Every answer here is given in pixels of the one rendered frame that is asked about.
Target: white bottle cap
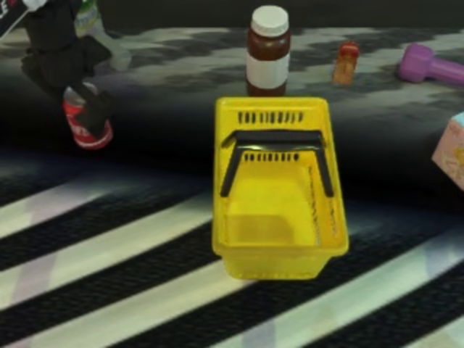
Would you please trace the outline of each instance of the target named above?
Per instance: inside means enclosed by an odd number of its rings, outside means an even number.
[[[279,6],[261,6],[253,11],[252,30],[266,38],[283,35],[289,29],[289,14]]]

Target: basket handle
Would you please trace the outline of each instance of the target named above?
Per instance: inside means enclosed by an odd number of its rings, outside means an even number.
[[[221,144],[230,146],[235,140],[231,159],[224,175],[220,196],[227,197],[232,189],[241,156],[245,151],[303,152],[314,151],[320,176],[327,197],[334,196],[327,159],[324,154],[324,138],[319,130],[236,130]]]

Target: yellow basket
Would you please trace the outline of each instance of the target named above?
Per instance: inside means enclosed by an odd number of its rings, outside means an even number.
[[[328,105],[216,104],[212,248],[241,279],[309,279],[348,250]]]

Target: red and white object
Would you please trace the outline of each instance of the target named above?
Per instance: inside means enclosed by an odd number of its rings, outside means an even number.
[[[96,86],[84,83],[95,94],[98,93]],[[90,134],[76,119],[86,105],[86,101],[75,93],[71,88],[65,91],[63,107],[65,109],[67,121],[71,127],[72,135],[76,144],[86,150],[98,150],[105,147],[113,138],[111,124],[107,120],[104,125],[104,132],[100,138]]]

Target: coca-cola can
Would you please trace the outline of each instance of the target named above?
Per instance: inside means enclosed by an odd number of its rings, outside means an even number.
[[[96,86],[84,83],[95,94],[98,93]],[[63,107],[65,109],[67,122],[69,123],[76,144],[86,150],[98,150],[105,147],[113,138],[111,124],[107,120],[104,124],[104,132],[100,138],[91,135],[76,119],[86,105],[86,101],[74,90],[68,87],[65,91]]]

